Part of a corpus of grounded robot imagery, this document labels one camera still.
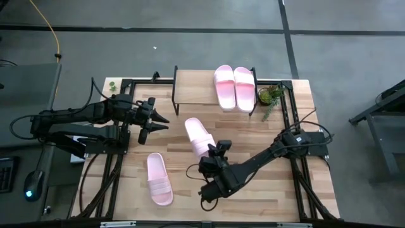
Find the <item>yellow cable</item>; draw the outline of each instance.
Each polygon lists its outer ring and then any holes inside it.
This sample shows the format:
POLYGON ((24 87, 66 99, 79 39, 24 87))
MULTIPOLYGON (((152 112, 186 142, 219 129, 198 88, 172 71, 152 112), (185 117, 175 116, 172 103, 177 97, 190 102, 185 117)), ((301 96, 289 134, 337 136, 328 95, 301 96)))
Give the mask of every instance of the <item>yellow cable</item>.
MULTIPOLYGON (((44 21, 48 24, 48 27, 51 29, 53 36, 55 37, 55 41, 56 41, 56 48, 57 48, 57 52, 56 54, 60 55, 59 52, 59 40, 58 37, 56 36, 51 24, 46 20, 45 16, 41 13, 41 11, 39 11, 38 7, 34 4, 34 2, 32 0, 30 0, 30 3, 32 4, 32 6, 34 6, 34 8, 38 11, 38 13, 40 14, 40 16, 44 19, 44 21)), ((59 63, 59 57, 56 57, 56 62, 59 63)))

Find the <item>wooden tabletop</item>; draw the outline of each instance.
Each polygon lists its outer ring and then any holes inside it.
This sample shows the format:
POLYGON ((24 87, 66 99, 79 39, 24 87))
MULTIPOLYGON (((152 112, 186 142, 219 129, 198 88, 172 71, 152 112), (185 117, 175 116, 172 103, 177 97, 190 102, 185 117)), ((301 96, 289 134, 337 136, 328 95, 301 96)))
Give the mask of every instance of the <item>wooden tabletop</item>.
MULTIPOLYGON (((103 93, 107 96, 112 95, 108 84, 113 81, 119 88, 121 80, 122 78, 107 78, 103 93)), ((315 107, 311 89, 308 80, 293 80, 292 83, 298 114, 302 118, 315 107)), ((182 104, 180 114, 176 116, 171 103, 171 85, 136 86, 134 100, 145 100, 150 96, 156 98, 157 111, 170 121, 168 124, 170 129, 149 134, 146 145, 140 145, 137 143, 139 127, 130 127, 131 141, 121 170, 115 220, 232 222, 295 222, 299 220, 290 162, 285 158, 278 158, 265 165, 247 186, 227 199, 220 199, 218 206, 212 212, 204 212, 200 208, 200 196, 197 192, 205 182, 188 179, 185 176, 185 169, 197 163, 185 131, 186 119, 190 117, 200 119, 215 141, 232 140, 232 147, 227 152, 229 162, 242 163, 266 149, 284 128, 280 106, 274 108, 266 122, 261 121, 265 111, 265 107, 261 106, 258 106, 249 118, 247 113, 237 110, 224 113, 218 105, 214 104, 182 104), (170 206, 154 204, 149 195, 146 158, 153 152, 161 153, 165 160, 174 193, 174 200, 170 206)), ((308 120, 318 121, 315 113, 309 116, 308 120)), ((302 127, 308 131, 318 130, 313 125, 303 124, 302 127)), ((105 160, 105 155, 99 155, 89 170, 83 190, 85 206, 100 188, 105 160)), ((308 157, 308 166, 315 193, 330 212, 338 217, 339 211, 327 165, 320 158, 308 157)), ((189 175, 202 177, 197 167, 191 168, 189 175)), ((309 215, 308 199, 303 189, 302 191, 304 206, 309 215)), ((106 195, 106 199, 109 199, 109 191, 106 195)), ((107 205, 108 200, 104 203, 104 212, 107 205)), ((77 195, 72 215, 78 213, 77 195)))

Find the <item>small plant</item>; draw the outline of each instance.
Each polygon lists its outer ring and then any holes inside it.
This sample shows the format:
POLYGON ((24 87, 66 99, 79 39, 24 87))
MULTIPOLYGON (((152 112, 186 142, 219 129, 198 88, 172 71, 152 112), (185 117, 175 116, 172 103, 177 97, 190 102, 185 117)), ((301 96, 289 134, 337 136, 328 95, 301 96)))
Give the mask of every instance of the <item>small plant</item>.
POLYGON ((111 92, 115 92, 115 91, 116 91, 116 86, 115 86, 115 83, 114 83, 114 82, 110 82, 110 83, 109 83, 109 86, 110 86, 109 90, 110 90, 111 92))
POLYGON ((262 88, 259 91, 259 102, 263 106, 268 106, 265 115, 261 121, 266 121, 273 108, 278 105, 279 97, 284 95, 284 89, 279 86, 271 85, 268 88, 262 88))

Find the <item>potted plant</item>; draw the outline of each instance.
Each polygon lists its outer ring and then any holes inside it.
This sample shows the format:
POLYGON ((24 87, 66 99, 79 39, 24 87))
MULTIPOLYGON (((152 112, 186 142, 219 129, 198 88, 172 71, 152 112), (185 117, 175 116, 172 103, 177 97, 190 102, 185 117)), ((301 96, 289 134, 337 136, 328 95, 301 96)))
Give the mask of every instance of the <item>potted plant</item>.
POLYGON ((266 121, 272 109, 278 105, 279 97, 284 95, 284 89, 279 88, 277 85, 271 85, 267 88, 259 90, 259 103, 262 106, 267 106, 265 115, 261 121, 266 121))

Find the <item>pink slipper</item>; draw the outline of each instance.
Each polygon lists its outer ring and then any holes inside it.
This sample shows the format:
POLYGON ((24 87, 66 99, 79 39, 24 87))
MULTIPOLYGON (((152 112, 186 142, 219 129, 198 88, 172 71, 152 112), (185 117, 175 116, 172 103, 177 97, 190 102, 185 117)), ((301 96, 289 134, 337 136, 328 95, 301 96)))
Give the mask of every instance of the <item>pink slipper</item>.
POLYGON ((159 153, 147 157, 147 182, 152 200, 160 206, 173 202, 173 191, 166 173, 165 162, 159 153))
POLYGON ((252 73, 238 67, 234 71, 237 106, 240 111, 251 112, 254 106, 254 78, 252 73))
POLYGON ((184 125, 192 144, 192 150, 198 157, 198 161, 200 161, 201 157, 208 156, 208 144, 215 146, 213 136, 208 134, 197 118, 189 118, 184 125))
POLYGON ((223 111, 235 108, 235 78, 232 68, 222 65, 215 70, 214 84, 218 102, 223 111))

